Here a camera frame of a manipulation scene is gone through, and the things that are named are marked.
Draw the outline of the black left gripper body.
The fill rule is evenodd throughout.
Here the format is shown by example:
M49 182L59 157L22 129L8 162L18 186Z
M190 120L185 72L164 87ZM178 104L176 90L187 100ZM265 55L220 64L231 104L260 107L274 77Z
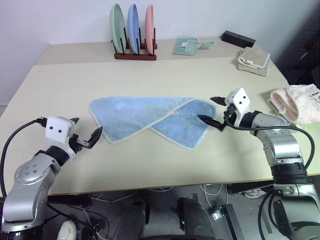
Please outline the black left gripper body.
M83 148L90 148L90 143L85 140L80 140L77 134L73 134L67 142L67 153L70 157L74 157L76 153L80 152Z

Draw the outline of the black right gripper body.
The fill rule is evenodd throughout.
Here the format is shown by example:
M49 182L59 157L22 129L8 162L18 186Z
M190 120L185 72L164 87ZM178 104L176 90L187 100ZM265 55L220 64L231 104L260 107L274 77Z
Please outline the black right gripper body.
M236 107L231 103L223 112L223 119L225 125L234 125L237 119Z

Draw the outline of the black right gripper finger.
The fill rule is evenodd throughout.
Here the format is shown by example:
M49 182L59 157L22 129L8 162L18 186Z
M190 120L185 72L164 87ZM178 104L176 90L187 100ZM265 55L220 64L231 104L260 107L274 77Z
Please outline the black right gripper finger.
M217 103L218 105L225 106L226 105L226 98L220 96L214 96L210 98L211 101Z
M202 115L202 114L198 114L197 116L205 124L218 129L220 132L222 132L224 130L224 124L213 119L212 117L207 116L207 115Z

